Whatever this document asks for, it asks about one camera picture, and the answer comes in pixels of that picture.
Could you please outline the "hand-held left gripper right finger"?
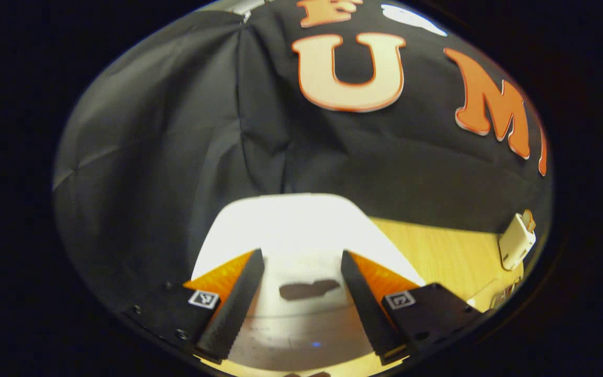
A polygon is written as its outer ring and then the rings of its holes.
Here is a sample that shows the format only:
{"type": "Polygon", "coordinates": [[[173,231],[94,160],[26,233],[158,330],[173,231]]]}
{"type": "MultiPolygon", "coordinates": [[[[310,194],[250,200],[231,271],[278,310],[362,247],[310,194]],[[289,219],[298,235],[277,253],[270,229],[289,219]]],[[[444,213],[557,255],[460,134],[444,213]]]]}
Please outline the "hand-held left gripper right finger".
{"type": "Polygon", "coordinates": [[[343,251],[340,272],[382,365],[421,362],[483,318],[442,284],[421,286],[349,250],[343,251]]]}

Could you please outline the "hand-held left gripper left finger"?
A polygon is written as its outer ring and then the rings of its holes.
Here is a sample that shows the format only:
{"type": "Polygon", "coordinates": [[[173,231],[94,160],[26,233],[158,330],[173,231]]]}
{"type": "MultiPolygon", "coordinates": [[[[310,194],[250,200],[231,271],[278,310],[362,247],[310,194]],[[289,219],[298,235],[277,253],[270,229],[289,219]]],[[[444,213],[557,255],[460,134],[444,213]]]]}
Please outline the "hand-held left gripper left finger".
{"type": "Polygon", "coordinates": [[[264,272],[262,251],[250,250],[196,279],[168,282],[145,293],[122,315],[175,353],[222,363],[241,331],[264,272]]]}

